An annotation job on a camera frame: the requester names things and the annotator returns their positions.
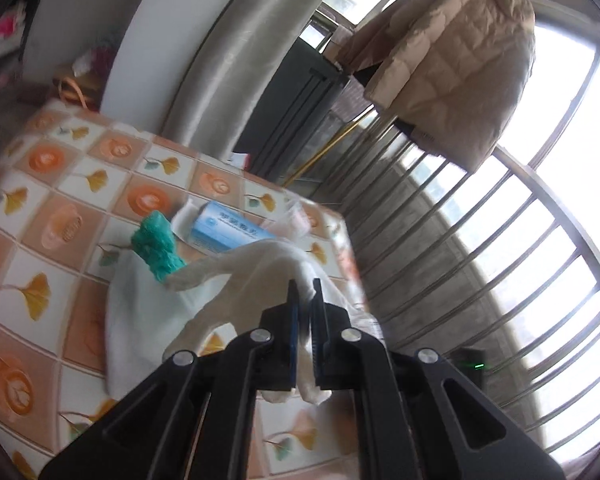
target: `metal screw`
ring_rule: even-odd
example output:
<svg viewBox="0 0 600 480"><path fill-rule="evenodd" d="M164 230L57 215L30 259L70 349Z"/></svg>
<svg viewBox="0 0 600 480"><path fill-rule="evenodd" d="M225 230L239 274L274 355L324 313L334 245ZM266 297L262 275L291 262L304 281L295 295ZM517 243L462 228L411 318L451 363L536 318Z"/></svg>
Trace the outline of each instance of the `metal screw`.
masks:
<svg viewBox="0 0 600 480"><path fill-rule="evenodd" d="M173 363L177 366L187 366L193 362L193 354L188 350L180 350L173 355Z"/></svg>
<svg viewBox="0 0 600 480"><path fill-rule="evenodd" d="M265 343L269 339L271 339L271 332L264 328L257 328L253 332L251 332L251 339L256 343Z"/></svg>
<svg viewBox="0 0 600 480"><path fill-rule="evenodd" d="M423 348L418 351L418 359L420 359L423 363L428 365L437 362L440 358L438 352L436 352L433 348Z"/></svg>
<svg viewBox="0 0 600 480"><path fill-rule="evenodd" d="M355 343L362 339L360 330L356 328L346 328L340 333L340 336L344 339L344 341L348 341L350 343Z"/></svg>

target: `white wall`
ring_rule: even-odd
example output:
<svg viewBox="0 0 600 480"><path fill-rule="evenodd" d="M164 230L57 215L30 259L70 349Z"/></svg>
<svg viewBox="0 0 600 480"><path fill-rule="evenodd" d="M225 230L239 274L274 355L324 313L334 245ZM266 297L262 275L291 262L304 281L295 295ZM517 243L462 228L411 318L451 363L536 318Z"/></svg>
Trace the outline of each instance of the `white wall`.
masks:
<svg viewBox="0 0 600 480"><path fill-rule="evenodd" d="M124 33L142 0L40 0L24 51L24 77L49 83L61 63L73 62L95 40Z"/></svg>
<svg viewBox="0 0 600 480"><path fill-rule="evenodd" d="M116 57L101 112L158 132L195 53L229 0L142 0Z"/></svg>

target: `beige jacket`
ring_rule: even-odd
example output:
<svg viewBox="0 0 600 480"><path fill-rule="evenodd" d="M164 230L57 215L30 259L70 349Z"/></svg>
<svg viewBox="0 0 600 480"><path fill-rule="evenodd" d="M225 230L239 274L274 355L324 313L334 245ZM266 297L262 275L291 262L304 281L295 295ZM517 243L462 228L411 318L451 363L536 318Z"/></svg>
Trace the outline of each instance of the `beige jacket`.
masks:
<svg viewBox="0 0 600 480"><path fill-rule="evenodd" d="M349 73L382 63L365 97L469 172L509 122L534 61L529 0L396 0L344 45Z"/></svg>

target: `tablecloth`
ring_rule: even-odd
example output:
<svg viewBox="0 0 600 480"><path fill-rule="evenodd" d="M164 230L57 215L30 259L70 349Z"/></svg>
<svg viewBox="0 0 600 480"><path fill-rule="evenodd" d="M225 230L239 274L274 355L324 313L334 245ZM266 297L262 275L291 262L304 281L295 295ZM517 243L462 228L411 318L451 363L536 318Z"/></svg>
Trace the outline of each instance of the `tablecloth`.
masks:
<svg viewBox="0 0 600 480"><path fill-rule="evenodd" d="M188 196L257 224L289 195L209 156L53 100L0 157L0 443L28 480L114 403L104 383L107 287L152 210ZM344 220L302 200L312 229L298 245L349 302L366 308ZM203 255L180 243L181 256ZM228 342L223 333L205 351ZM249 478L356 478L348 392L320 406L258 398Z"/></svg>

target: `green cloth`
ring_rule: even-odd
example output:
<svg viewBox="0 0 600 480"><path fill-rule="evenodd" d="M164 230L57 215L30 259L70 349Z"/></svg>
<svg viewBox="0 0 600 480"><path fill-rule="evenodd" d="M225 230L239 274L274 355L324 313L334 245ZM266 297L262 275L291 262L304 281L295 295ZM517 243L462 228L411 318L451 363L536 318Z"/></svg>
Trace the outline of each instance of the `green cloth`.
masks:
<svg viewBox="0 0 600 480"><path fill-rule="evenodd" d="M152 211L142 220L140 228L131 237L131 245L159 282L187 265L176 253L171 224L159 211Z"/></svg>

